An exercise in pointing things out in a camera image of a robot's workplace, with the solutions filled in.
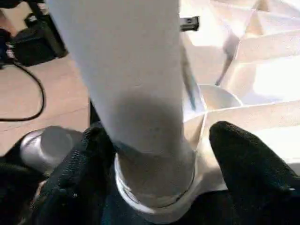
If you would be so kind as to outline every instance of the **floor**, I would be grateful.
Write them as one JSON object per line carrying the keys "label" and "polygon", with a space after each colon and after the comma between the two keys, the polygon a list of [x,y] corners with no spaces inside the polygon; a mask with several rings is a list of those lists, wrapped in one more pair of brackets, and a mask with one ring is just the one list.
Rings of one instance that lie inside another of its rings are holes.
{"label": "floor", "polygon": [[[33,121],[0,122],[0,155],[33,130],[60,125],[84,131],[88,126],[87,90],[69,56],[29,69],[45,87],[45,112]],[[11,66],[0,70],[0,96],[0,118],[30,116],[40,107],[36,85],[26,74]]]}

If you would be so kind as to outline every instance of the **black cable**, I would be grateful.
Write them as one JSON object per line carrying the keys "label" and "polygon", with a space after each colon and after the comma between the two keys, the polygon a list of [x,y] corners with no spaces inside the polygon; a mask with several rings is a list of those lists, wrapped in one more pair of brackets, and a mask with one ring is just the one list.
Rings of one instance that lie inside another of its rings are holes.
{"label": "black cable", "polygon": [[43,113],[43,111],[45,110],[45,106],[46,106],[45,89],[44,89],[41,81],[37,77],[35,77],[29,70],[27,70],[25,67],[23,67],[21,64],[19,64],[16,61],[13,61],[12,64],[14,64],[17,68],[19,68],[20,70],[25,72],[38,85],[38,87],[40,89],[40,92],[41,92],[41,99],[42,99],[41,108],[33,116],[29,116],[29,117],[25,117],[25,118],[0,118],[0,122],[22,122],[22,121],[34,120],[34,119],[38,118]]}

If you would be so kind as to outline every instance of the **white pipe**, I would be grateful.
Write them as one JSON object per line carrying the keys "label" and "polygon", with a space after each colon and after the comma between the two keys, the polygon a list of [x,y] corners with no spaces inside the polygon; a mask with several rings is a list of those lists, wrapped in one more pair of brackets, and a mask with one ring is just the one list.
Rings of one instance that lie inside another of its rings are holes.
{"label": "white pipe", "polygon": [[153,207],[191,183],[182,134],[177,0],[48,0],[101,121],[121,148],[123,185]]}

